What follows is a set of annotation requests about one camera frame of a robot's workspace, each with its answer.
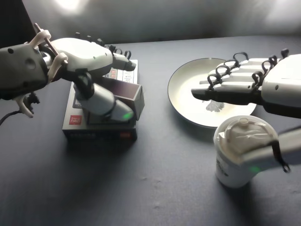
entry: green light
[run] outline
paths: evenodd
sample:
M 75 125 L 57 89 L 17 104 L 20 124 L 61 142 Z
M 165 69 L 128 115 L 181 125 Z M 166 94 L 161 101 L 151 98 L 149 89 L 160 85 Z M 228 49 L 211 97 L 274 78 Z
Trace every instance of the green light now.
M 249 170 L 253 173 L 259 173 L 261 169 L 258 166 L 252 166 L 249 168 Z
M 122 117 L 123 117 L 124 119 L 130 119 L 132 116 L 133 116 L 133 113 L 128 112 L 128 113 L 126 113 L 125 115 L 123 115 Z

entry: red square logo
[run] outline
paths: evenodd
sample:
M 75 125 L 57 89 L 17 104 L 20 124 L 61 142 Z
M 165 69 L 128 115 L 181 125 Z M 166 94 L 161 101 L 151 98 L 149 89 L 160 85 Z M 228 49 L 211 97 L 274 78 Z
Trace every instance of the red square logo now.
M 81 124 L 81 115 L 71 115 L 69 125 L 80 125 Z

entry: robotic hand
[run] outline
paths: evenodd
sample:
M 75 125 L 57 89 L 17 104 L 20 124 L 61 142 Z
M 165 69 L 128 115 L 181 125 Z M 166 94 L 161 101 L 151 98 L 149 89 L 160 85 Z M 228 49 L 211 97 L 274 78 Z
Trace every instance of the robotic hand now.
M 239 63 L 236 59 L 237 54 L 245 55 L 246 60 Z M 255 103 L 262 105 L 269 113 L 301 118 L 299 69 L 301 54 L 289 56 L 287 49 L 281 51 L 282 59 L 277 59 L 276 56 L 267 59 L 249 59 L 244 52 L 237 54 L 232 60 L 218 65 L 215 71 L 210 72 L 207 80 L 200 82 L 198 89 L 192 89 L 193 96 L 200 100 L 214 100 L 235 105 Z M 251 125 L 247 118 L 260 123 Z M 214 143 L 217 146 L 218 141 L 223 142 L 223 145 L 218 145 L 220 148 L 217 149 L 218 156 L 222 156 L 217 161 L 217 175 L 226 186 L 242 186 L 263 170 L 282 166 L 287 173 L 290 172 L 288 164 L 301 164 L 300 127 L 282 132 L 280 135 L 274 131 L 273 136 L 270 134 L 267 136 L 267 140 L 270 141 L 264 146 L 247 150 L 238 155 L 239 162 L 235 162 L 231 159 L 234 154 L 233 149 L 228 149 L 229 152 L 220 151 L 227 145 L 233 145 L 234 142 L 226 137 L 226 133 L 232 131 L 228 127 L 234 123 L 239 131 L 237 137 L 234 137 L 236 140 L 256 136 L 258 140 L 264 140 L 263 133 L 251 128 L 254 125 L 259 127 L 268 125 L 253 116 L 237 116 L 226 120 L 217 128 Z M 246 134 L 250 134 L 242 135 L 243 130 L 247 131 Z M 243 148 L 238 146 L 237 149 L 241 151 Z
M 90 74 L 103 76 L 112 67 L 133 71 L 136 65 L 129 60 L 129 51 L 125 56 L 117 54 L 116 47 L 107 49 L 101 40 L 98 44 L 75 38 L 50 42 L 50 33 L 34 26 L 38 33 L 30 43 L 0 49 L 0 99 L 15 100 L 18 113 L 32 118 L 31 104 L 39 103 L 34 91 L 62 78 L 74 82 L 76 97 L 88 111 L 117 121 L 133 117 L 132 109 L 93 83 Z

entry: plastic lid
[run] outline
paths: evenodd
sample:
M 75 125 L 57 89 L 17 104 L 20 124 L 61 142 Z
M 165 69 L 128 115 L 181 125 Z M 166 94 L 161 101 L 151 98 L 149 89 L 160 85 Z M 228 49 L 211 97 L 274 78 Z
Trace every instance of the plastic lid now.
M 277 139 L 277 132 L 269 124 L 247 116 L 230 123 L 223 133 L 223 148 L 239 155 Z

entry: plate rim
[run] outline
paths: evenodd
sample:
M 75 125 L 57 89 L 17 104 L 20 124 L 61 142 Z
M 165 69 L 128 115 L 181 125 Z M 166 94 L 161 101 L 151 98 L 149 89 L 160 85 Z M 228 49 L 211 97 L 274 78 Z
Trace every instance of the plate rim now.
M 186 64 L 189 64 L 190 62 L 197 61 L 197 60 L 203 60 L 203 59 L 224 60 L 224 59 L 215 58 L 215 57 L 205 57 L 205 58 L 195 59 L 195 60 L 191 60 L 191 61 L 188 61 L 188 62 L 184 63 L 183 65 L 181 65 L 180 67 L 178 67 L 177 70 L 175 70 L 175 72 L 172 74 L 172 76 L 170 76 L 169 81 L 168 81 L 168 85 L 167 85 L 167 95 L 168 95 L 168 100 L 169 100 L 170 104 L 172 105 L 172 107 L 174 108 L 174 110 L 175 110 L 182 118 L 184 118 L 185 120 L 191 122 L 191 123 L 194 124 L 194 125 L 201 126 L 201 127 L 205 127 L 205 128 L 209 128 L 209 129 L 213 129 L 213 128 L 217 128 L 217 126 L 206 126 L 206 125 L 198 124 L 198 123 L 196 123 L 196 122 L 194 122 L 194 121 L 191 121 L 191 120 L 187 119 L 187 118 L 186 118 L 185 116 L 183 116 L 180 112 L 178 112 L 178 110 L 175 108 L 175 106 L 173 105 L 172 101 L 170 100 L 169 91 L 168 91 L 168 89 L 169 89 L 169 83 L 170 83 L 171 78 L 173 77 L 173 75 L 174 75 L 181 67 L 183 67 L 183 66 L 186 65 Z M 255 107 L 254 107 L 254 109 L 252 110 L 252 112 L 250 113 L 250 115 L 254 112 L 254 110 L 255 110 L 255 108 L 256 108 L 256 106 L 257 106 L 256 104 L 254 104 L 254 105 L 255 105 Z

